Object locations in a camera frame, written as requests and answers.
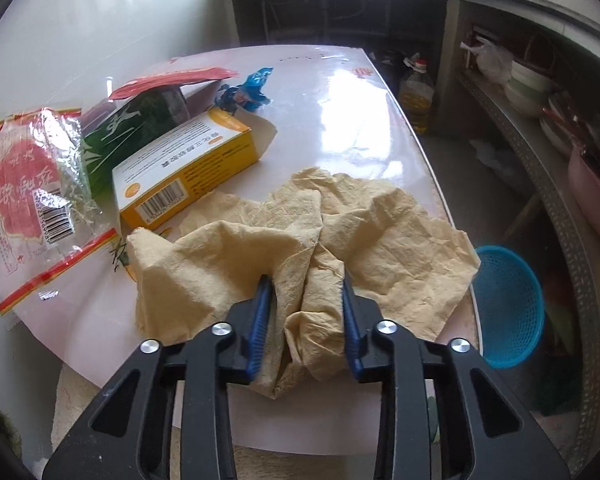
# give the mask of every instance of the basket rim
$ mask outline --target basket rim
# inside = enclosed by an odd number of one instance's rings
[[[526,345],[526,348],[522,352],[520,352],[520,354],[517,355],[517,357],[511,358],[511,359],[506,359],[506,360],[493,359],[493,358],[487,357],[486,353],[488,350],[487,350],[487,348],[484,349],[484,353],[485,353],[484,358],[493,368],[512,368],[512,367],[517,366],[520,363],[524,362],[531,355],[531,353],[534,351],[534,349],[538,345],[538,342],[540,341],[540,337],[542,335],[542,330],[544,329],[544,297],[542,296],[542,287],[540,286],[540,282],[538,281],[538,277],[536,276],[535,272],[533,272],[531,267],[529,267],[529,264],[525,260],[523,260],[520,256],[518,256],[515,252],[513,252],[512,250],[507,249],[506,247],[501,247],[501,246],[496,246],[496,245],[485,245],[485,246],[478,247],[475,250],[475,252],[478,254],[478,256],[480,256],[480,254],[499,253],[499,254],[506,254],[507,257],[512,258],[529,275],[530,280],[532,282],[532,288],[536,294],[536,297],[538,298],[538,301],[536,302],[536,327],[535,327],[535,330],[532,334],[531,339],[529,340],[529,343]]]

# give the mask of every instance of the barcode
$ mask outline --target barcode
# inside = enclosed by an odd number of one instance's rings
[[[142,202],[136,207],[136,211],[145,223],[151,224],[188,196],[178,178]]]
[[[69,210],[70,202],[62,196],[59,189],[35,190],[34,202],[42,234],[48,245],[57,244],[75,233]]]

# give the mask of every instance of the blue plastic basket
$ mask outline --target blue plastic basket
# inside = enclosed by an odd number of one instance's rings
[[[483,354],[494,368],[511,368],[534,350],[544,326],[544,301],[536,275],[516,253],[497,246],[476,249],[474,278]]]

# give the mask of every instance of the metal bolt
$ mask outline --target metal bolt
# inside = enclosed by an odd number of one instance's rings
[[[231,333],[231,325],[228,323],[216,323],[211,327],[211,332],[214,335],[227,335]]]
[[[388,319],[383,319],[376,325],[376,328],[378,329],[378,332],[383,334],[392,334],[398,330],[398,326],[393,321],[389,321]]]
[[[143,354],[152,354],[158,351],[160,348],[160,343],[158,343],[155,339],[147,339],[146,341],[142,341],[140,343],[140,351]]]
[[[453,339],[451,343],[449,343],[449,346],[451,346],[452,350],[460,352],[461,354],[468,352],[469,348],[471,348],[469,342],[466,339],[462,339],[461,337],[456,337],[455,339]]]

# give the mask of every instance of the crumpled brown paper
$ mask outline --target crumpled brown paper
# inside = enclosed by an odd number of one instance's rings
[[[405,191],[317,168],[294,174],[263,203],[209,193],[180,229],[175,243],[144,229],[128,237],[138,328],[166,344],[191,338],[269,274],[277,305],[253,387],[273,397],[307,373],[323,380],[346,367],[345,266],[357,294],[429,340],[479,266],[466,234]]]

